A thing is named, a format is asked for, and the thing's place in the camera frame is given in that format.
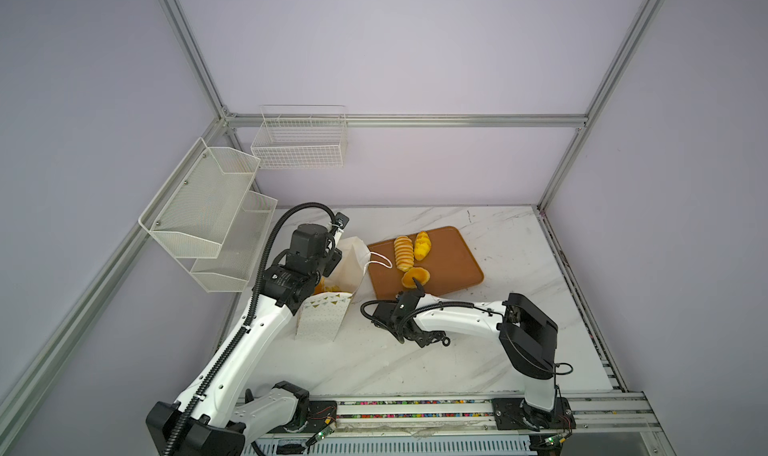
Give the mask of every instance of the white paper bag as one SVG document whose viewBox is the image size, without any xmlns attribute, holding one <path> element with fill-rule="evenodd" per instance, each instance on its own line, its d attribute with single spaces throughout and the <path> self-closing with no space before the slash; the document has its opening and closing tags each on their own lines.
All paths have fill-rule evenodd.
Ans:
<svg viewBox="0 0 768 456">
<path fill-rule="evenodd" d="M 392 268 L 392 262 L 377 252 L 370 252 L 360 238 L 345 238 L 336 246 L 341 250 L 339 265 L 325 280 L 325 287 L 334 286 L 340 292 L 321 292 L 310 296 L 299 310 L 296 338 L 312 341 L 333 341 L 344 320 L 346 309 L 360 287 L 362 278 L 370 264 Z M 371 261 L 371 255 L 379 256 L 386 262 Z"/>
</svg>

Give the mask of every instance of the bag handle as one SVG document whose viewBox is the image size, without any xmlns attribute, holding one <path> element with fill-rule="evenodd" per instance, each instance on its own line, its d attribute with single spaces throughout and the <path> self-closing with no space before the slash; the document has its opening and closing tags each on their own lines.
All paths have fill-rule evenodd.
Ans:
<svg viewBox="0 0 768 456">
<path fill-rule="evenodd" d="M 387 257 L 386 257 L 386 256 L 384 256 L 384 255 L 380 255 L 378 252 L 373 252 L 373 251 L 371 251 L 371 255 L 377 255 L 377 256 L 379 256 L 379 258 L 381 258 L 381 259 L 383 259 L 383 260 L 387 261 L 387 262 L 389 263 L 389 265 L 387 265 L 385 262 L 381 262 L 381 261 L 373 261 L 373 260 L 370 260 L 370 261 L 368 261 L 368 262 L 366 263 L 366 266 L 365 266 L 365 268 L 363 268 L 363 269 L 362 269 L 363 271 L 365 271 L 366 269 L 368 269 L 368 266 L 369 266 L 369 265 L 371 265 L 371 264 L 380 264 L 380 265 L 384 266 L 384 267 L 385 267 L 385 268 L 387 268 L 387 269 L 392 269 L 392 261 L 389 261 L 389 258 L 387 258 Z"/>
</svg>

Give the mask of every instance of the wire basket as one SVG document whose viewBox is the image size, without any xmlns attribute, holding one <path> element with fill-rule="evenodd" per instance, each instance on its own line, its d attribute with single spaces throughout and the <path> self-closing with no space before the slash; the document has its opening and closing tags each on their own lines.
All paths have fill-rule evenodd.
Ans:
<svg viewBox="0 0 768 456">
<path fill-rule="evenodd" d="M 191 166 L 177 167 L 141 214 L 139 224 L 206 291 L 243 291 L 256 267 L 277 200 L 250 190 L 259 167 L 257 157 L 232 148 L 208 147 L 202 139 L 185 160 L 194 153 L 199 155 Z"/>
<path fill-rule="evenodd" d="M 346 108 L 342 105 L 263 105 L 264 122 L 251 152 L 262 169 L 342 167 Z"/>
</svg>

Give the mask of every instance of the table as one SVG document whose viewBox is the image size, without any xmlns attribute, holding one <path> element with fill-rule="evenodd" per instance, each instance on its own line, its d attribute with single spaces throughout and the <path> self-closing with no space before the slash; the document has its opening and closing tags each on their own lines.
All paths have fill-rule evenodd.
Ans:
<svg viewBox="0 0 768 456">
<path fill-rule="evenodd" d="M 559 327 L 556 362 L 574 372 L 558 377 L 562 392 L 609 392 L 608 380 L 571 292 L 530 206 L 341 208 L 350 223 L 344 237 L 367 244 L 447 225 L 458 228 L 485 273 L 481 285 L 443 297 L 473 302 L 526 295 Z M 275 221 L 285 211 L 275 213 Z M 291 232 L 304 222 L 326 225 L 315 209 L 300 211 L 283 226 L 274 255 L 288 247 Z M 250 289 L 240 298 L 242 312 Z M 389 332 L 360 315 L 360 304 L 373 294 L 366 275 L 333 342 L 297 341 L 296 319 L 267 349 L 248 387 L 264 394 L 287 380 L 314 396 L 412 396 L 493 394 L 523 390 L 522 375 L 509 362 L 498 340 L 450 334 L 451 345 L 419 348 L 401 345 Z"/>
</svg>

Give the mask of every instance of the brown tray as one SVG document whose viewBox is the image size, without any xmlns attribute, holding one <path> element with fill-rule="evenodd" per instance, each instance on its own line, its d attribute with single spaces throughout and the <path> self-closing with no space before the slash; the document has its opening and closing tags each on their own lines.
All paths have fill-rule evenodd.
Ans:
<svg viewBox="0 0 768 456">
<path fill-rule="evenodd" d="M 414 261 L 414 266 L 429 271 L 429 282 L 424 290 L 431 295 L 442 296 L 459 289 L 469 288 L 480 284 L 485 275 L 475 261 L 462 233 L 453 226 L 431 229 L 426 232 L 432 241 L 432 249 L 421 261 Z M 411 241 L 416 240 L 416 234 L 410 234 Z M 368 246 L 372 252 L 386 256 L 395 265 L 394 239 L 377 242 Z M 403 273 L 396 267 L 387 269 L 384 266 L 371 264 L 368 266 L 371 275 L 373 291 L 377 299 L 393 299 L 402 287 Z"/>
</svg>

